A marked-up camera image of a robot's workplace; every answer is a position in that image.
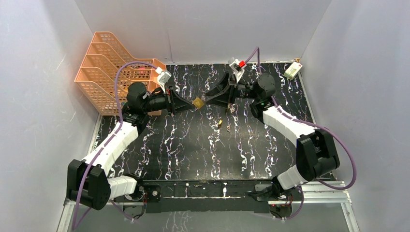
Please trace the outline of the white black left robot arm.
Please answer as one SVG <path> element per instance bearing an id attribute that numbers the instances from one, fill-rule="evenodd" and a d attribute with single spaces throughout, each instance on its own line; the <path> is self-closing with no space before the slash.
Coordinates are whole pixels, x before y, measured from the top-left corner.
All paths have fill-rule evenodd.
<path id="1" fill-rule="evenodd" d="M 109 178 L 111 167 L 146 128 L 149 113 L 166 110 L 175 115 L 194 108 L 172 86 L 159 87 L 149 93 L 142 83 L 131 84 L 122 107 L 123 120 L 91 153 L 82 160 L 74 159 L 69 163 L 66 197 L 95 210 L 101 210 L 109 200 L 125 195 L 132 201 L 141 200 L 145 193 L 142 180 L 133 174 Z"/>

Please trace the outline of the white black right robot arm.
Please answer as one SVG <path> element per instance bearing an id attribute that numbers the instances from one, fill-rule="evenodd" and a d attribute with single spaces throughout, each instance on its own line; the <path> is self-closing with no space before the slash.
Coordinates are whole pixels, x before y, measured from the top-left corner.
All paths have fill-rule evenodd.
<path id="1" fill-rule="evenodd" d="M 236 81 L 226 73 L 214 88 L 205 93 L 206 104 L 228 108 L 237 98 L 252 99 L 250 110 L 260 122 L 274 128 L 296 148 L 296 164 L 273 177 L 272 184 L 249 195 L 257 201 L 285 200 L 295 188 L 316 180 L 340 166 L 333 136 L 324 129 L 302 122 L 278 106 L 272 96 L 275 81 L 268 73 L 250 84 Z"/>

